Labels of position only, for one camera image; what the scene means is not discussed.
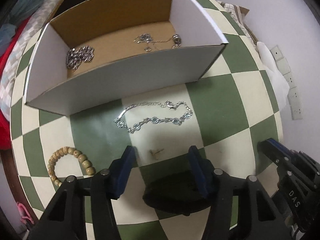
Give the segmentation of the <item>black hair band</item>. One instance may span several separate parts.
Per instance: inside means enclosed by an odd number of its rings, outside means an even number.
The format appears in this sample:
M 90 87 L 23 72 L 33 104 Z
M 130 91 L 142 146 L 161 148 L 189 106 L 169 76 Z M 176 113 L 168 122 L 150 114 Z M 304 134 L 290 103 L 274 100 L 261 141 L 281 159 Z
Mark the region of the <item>black hair band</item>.
M 150 183 L 144 191 L 146 205 L 159 211 L 189 216 L 212 204 L 213 191 L 200 192 L 191 171 L 175 173 Z

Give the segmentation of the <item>pink slipper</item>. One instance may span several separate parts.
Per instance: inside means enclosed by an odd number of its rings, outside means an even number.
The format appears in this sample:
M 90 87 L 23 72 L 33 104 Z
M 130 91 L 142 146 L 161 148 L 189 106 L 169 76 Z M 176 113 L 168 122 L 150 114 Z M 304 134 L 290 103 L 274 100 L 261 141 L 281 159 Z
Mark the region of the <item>pink slipper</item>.
M 17 202 L 16 205 L 17 205 L 18 212 L 20 214 L 20 221 L 24 225 L 27 225 L 28 223 L 30 223 L 31 225 L 34 225 L 35 222 L 32 216 L 30 215 L 30 213 L 28 212 L 27 208 L 20 202 Z

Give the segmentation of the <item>white power strip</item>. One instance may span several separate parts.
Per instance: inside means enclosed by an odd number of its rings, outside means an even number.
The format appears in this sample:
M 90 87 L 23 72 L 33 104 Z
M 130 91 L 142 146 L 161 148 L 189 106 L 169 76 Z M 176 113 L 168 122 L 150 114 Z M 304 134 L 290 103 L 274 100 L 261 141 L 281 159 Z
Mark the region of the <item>white power strip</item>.
M 302 120 L 302 105 L 289 63 L 278 45 L 274 46 L 270 52 L 274 57 L 278 70 L 289 84 L 290 89 L 287 99 L 291 109 L 292 120 Z

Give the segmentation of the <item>green checkered tablecloth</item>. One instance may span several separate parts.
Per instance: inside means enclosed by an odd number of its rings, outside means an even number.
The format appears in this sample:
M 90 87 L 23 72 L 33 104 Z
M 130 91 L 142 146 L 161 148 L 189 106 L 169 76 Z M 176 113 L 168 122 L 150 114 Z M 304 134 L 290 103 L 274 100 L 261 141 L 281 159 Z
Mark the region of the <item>green checkered tablecloth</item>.
M 17 68 L 11 101 L 11 137 L 22 194 L 41 217 L 56 192 L 49 178 L 50 156 L 63 146 L 86 154 L 97 170 L 108 167 L 127 145 L 139 157 L 124 194 L 112 203 L 122 239 L 200 239 L 208 210 L 188 217 L 147 206 L 146 184 L 188 168 L 186 153 L 195 145 L 203 157 L 234 177 L 256 175 L 273 194 L 278 176 L 271 161 L 257 152 L 257 143 L 283 138 L 276 97 L 257 51 L 216 0 L 197 0 L 228 40 L 223 54 L 194 83 L 117 100 L 71 117 L 25 106 L 23 92 L 30 58 L 39 42 L 35 33 Z M 148 125 L 130 135 L 114 119 L 123 107 L 143 101 L 185 101 L 194 116 L 182 126 Z

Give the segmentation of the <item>white plastic bag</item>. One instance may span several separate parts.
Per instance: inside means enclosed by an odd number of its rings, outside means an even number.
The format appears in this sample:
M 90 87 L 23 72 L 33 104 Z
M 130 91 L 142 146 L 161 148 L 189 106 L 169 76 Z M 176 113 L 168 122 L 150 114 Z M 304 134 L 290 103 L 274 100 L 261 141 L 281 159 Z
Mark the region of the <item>white plastic bag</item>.
M 287 103 L 286 99 L 290 90 L 289 84 L 285 80 L 285 77 L 281 74 L 276 66 L 276 62 L 263 42 L 257 42 L 256 48 L 258 50 L 260 59 L 266 68 L 267 75 L 269 77 L 270 83 L 272 85 L 278 108 L 282 111 Z

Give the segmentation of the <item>red bed blanket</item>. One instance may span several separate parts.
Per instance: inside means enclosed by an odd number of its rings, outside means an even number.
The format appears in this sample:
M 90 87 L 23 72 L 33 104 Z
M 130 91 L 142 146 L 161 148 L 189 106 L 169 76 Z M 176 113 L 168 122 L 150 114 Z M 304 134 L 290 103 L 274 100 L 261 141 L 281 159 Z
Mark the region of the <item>red bed blanket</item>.
M 1 56 L 1 150 L 11 148 L 10 103 L 18 63 L 29 40 L 49 20 L 59 0 L 44 0 L 39 9 L 22 21 L 9 47 Z

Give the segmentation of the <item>floral fabric cloth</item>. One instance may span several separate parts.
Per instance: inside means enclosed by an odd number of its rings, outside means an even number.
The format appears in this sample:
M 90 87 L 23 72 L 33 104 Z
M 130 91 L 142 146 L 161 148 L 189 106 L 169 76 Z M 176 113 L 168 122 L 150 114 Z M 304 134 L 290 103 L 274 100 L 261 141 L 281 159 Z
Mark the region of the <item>floral fabric cloth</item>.
M 251 44 L 253 44 L 253 47 L 256 47 L 258 39 L 244 22 L 245 16 L 249 13 L 249 9 L 221 1 L 218 1 L 218 3 L 230 14 L 232 19 L 237 23 L 246 37 L 250 40 Z

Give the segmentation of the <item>white cardboard box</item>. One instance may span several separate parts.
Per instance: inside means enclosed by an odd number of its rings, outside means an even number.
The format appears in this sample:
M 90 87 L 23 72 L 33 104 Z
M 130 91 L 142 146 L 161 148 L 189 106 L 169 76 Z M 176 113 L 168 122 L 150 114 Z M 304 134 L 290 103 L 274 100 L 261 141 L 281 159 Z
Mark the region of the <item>white cardboard box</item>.
M 23 102 L 72 115 L 197 81 L 227 43 L 197 0 L 87 0 L 44 27 Z

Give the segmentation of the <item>teal blue duvet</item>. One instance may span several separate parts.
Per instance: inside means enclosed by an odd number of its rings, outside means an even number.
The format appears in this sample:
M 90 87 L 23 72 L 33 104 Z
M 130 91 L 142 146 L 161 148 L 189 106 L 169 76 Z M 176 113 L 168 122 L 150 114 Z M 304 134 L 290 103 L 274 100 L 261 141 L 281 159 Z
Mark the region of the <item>teal blue duvet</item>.
M 44 0 L 18 0 L 1 24 L 1 56 L 5 53 L 20 24 L 43 4 Z

